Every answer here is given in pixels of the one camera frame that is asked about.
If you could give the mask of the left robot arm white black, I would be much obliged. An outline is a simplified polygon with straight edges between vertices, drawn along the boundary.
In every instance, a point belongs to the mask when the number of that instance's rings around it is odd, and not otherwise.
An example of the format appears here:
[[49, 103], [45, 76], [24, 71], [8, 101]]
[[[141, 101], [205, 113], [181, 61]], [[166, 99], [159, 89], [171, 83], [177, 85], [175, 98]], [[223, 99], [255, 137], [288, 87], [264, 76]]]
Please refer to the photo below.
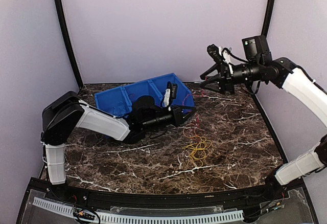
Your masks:
[[141, 96], [132, 105], [127, 117], [117, 117], [99, 110], [67, 92], [42, 111], [42, 133], [45, 162], [52, 193], [60, 201], [68, 201], [72, 190], [66, 186], [65, 143], [75, 128], [84, 128], [109, 136], [116, 141], [134, 144], [145, 138], [146, 133], [168, 125], [185, 123], [196, 108], [193, 106], [155, 105], [151, 96]]

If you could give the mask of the blue three-compartment plastic bin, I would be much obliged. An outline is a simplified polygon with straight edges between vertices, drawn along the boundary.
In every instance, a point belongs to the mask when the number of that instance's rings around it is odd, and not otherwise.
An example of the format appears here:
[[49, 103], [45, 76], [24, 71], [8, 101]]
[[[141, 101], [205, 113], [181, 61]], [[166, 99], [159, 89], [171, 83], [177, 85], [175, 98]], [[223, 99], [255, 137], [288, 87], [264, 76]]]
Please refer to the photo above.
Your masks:
[[[160, 105], [168, 81], [178, 85], [177, 97], [169, 109]], [[173, 125], [173, 106], [195, 107], [192, 92], [174, 73], [96, 93], [95, 102], [98, 109], [127, 121], [130, 133], [123, 140], [127, 144], [144, 139], [150, 131]]]

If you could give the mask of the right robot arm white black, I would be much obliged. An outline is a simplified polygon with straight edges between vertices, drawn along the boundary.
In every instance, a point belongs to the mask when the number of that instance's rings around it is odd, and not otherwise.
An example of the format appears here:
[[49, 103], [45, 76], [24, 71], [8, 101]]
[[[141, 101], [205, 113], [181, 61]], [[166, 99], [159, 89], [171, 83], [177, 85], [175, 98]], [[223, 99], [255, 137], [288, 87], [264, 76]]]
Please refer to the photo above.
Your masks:
[[[230, 62], [233, 55], [229, 49], [214, 44], [207, 47], [207, 53], [215, 64], [201, 74], [201, 88], [233, 94], [237, 84], [244, 84], [250, 91], [254, 82], [271, 82], [294, 96], [326, 124], [326, 91], [301, 66], [286, 57], [274, 60], [264, 35], [245, 38], [242, 44], [246, 58], [238, 65]], [[291, 181], [324, 168], [326, 136], [312, 149], [274, 169], [265, 179], [261, 196], [272, 200]]]

